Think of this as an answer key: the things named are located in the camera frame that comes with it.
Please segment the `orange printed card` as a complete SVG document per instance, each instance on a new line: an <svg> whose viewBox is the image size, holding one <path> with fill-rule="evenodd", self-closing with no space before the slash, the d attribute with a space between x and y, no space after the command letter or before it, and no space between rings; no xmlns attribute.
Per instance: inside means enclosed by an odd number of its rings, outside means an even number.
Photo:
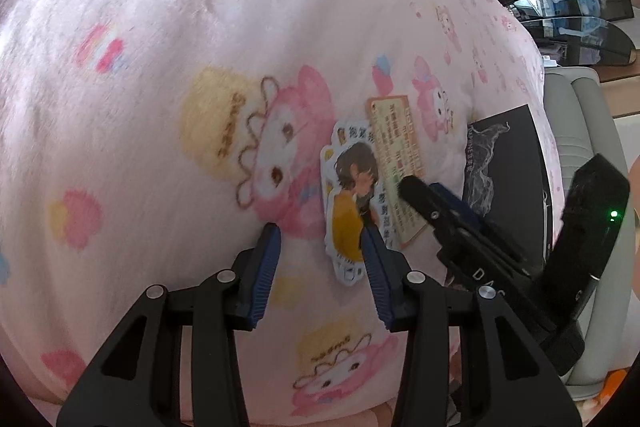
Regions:
<svg viewBox="0 0 640 427"><path fill-rule="evenodd" d="M406 247L426 227L426 221L399 195L402 179L423 176L409 101L405 95L369 98L367 110L395 242L398 247Z"/></svg>

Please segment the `anime character sticker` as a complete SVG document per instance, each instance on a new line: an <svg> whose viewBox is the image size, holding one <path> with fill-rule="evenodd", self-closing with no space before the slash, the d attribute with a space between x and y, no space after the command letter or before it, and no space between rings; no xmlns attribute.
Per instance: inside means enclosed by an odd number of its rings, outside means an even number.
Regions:
<svg viewBox="0 0 640 427"><path fill-rule="evenodd" d="M378 221L373 204L380 172L367 120L339 120L331 142L320 152L321 187L326 219L324 247L337 282L349 287L364 277L360 234L364 220Z"/></svg>

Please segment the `black Daphne shoe box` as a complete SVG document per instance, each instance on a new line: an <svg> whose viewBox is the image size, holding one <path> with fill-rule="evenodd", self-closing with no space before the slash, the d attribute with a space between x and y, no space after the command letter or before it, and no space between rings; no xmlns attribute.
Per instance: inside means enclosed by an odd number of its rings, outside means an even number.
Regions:
<svg viewBox="0 0 640 427"><path fill-rule="evenodd" d="M469 124L465 154L463 200L506 241L508 259L538 277L552 247L553 209L529 107Z"/></svg>

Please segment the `grey padded headboard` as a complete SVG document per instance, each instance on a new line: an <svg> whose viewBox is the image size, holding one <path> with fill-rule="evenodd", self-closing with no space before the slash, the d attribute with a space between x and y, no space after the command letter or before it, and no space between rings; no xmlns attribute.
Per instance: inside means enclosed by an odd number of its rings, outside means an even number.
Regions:
<svg viewBox="0 0 640 427"><path fill-rule="evenodd" d="M623 337L634 271L634 210L611 198L613 189L603 179L570 195L577 171L594 156L602 156L622 176L628 169L620 136L605 102L597 72L587 67L553 67L544 71L544 111L558 149L562 187L570 201L570 220L578 224L582 239L591 239L592 227L620 225L615 246L598 286L580 314L578 323L585 351L564 376L576 401L594 398L604 387L606 374Z"/></svg>

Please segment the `pink cartoon bed blanket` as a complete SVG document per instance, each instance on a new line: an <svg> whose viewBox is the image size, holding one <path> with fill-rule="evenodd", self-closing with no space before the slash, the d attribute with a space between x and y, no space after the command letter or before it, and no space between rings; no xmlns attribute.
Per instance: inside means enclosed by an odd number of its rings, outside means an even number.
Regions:
<svg viewBox="0 0 640 427"><path fill-rule="evenodd" d="M320 152L405 95L425 178L460 192L469 123L528 105L564 204L544 68L497 0L1 0L1 353L55 415L151 284L195 285L279 225L238 336L250 421L390 421L405 339L326 255Z"/></svg>

